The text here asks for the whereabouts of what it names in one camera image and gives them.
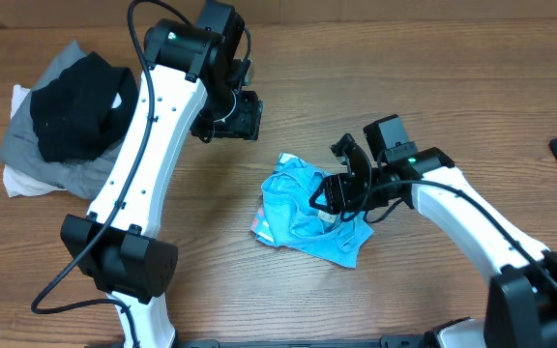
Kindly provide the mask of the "light blue printed t-shirt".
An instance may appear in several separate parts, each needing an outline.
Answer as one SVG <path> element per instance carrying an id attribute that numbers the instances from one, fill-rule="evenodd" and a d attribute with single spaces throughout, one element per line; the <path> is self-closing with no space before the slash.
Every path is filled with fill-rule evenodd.
<path id="1" fill-rule="evenodd" d="M 361 246 L 373 234 L 361 217 L 343 222 L 309 205 L 328 172 L 282 153 L 261 185 L 262 203 L 250 225 L 255 239 L 270 247 L 290 247 L 344 268 L 357 267 Z"/>

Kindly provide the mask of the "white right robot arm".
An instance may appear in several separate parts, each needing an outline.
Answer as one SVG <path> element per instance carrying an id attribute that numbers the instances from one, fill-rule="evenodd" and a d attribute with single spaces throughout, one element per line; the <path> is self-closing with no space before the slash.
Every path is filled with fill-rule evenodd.
<path id="1" fill-rule="evenodd" d="M 488 287 L 482 321 L 461 319 L 425 334 L 425 347 L 557 348 L 557 252 L 517 229 L 437 148 L 404 135 L 370 135 L 371 163 L 350 134 L 331 150 L 346 172 L 326 177 L 311 207 L 341 218 L 404 203 L 434 222 Z"/>

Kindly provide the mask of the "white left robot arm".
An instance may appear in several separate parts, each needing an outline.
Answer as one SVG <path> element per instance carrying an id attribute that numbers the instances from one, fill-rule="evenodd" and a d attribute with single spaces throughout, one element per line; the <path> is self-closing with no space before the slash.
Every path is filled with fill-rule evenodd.
<path id="1" fill-rule="evenodd" d="M 244 90 L 250 66 L 234 53 L 248 32 L 163 19 L 146 36 L 147 72 L 117 160 L 85 217 L 65 217 L 61 238 L 81 272 L 115 305 L 126 347 L 174 347 L 165 291 L 178 249 L 157 236 L 164 198 L 188 135 L 254 140 L 262 102 Z"/>

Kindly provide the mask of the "black folded garment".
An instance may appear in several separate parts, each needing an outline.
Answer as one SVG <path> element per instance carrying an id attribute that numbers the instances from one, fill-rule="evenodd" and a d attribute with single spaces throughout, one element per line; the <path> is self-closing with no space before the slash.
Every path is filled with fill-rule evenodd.
<path id="1" fill-rule="evenodd" d="M 132 70 L 92 52 L 32 93 L 30 115 L 46 162 L 95 160 L 128 131 L 138 91 Z"/>

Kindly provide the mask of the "grey folded garment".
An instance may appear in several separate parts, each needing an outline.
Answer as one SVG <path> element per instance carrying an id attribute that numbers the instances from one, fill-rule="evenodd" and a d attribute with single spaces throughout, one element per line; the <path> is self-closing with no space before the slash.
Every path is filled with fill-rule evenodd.
<path id="1" fill-rule="evenodd" d="M 117 160 L 122 142 L 116 141 L 98 158 L 67 162 L 46 162 L 38 147 L 38 137 L 33 131 L 30 115 L 32 94 L 46 86 L 61 72 L 86 53 L 76 41 L 70 42 L 58 53 L 45 69 L 38 82 L 22 102 L 4 134 L 0 160 L 14 169 L 59 189 L 64 189 L 81 199 L 93 200 L 105 184 Z"/>

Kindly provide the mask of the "white folded garment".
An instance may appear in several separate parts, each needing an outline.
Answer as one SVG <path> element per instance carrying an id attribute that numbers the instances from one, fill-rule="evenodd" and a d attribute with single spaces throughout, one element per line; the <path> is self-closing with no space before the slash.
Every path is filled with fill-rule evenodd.
<path id="1" fill-rule="evenodd" d="M 18 84 L 13 87 L 10 114 L 11 120 L 14 118 L 29 92 L 30 90 L 28 88 L 24 88 Z M 57 188 L 33 179 L 7 164 L 4 165 L 3 169 L 3 185 L 9 197 L 40 196 L 53 191 L 64 191 L 63 188 Z"/>

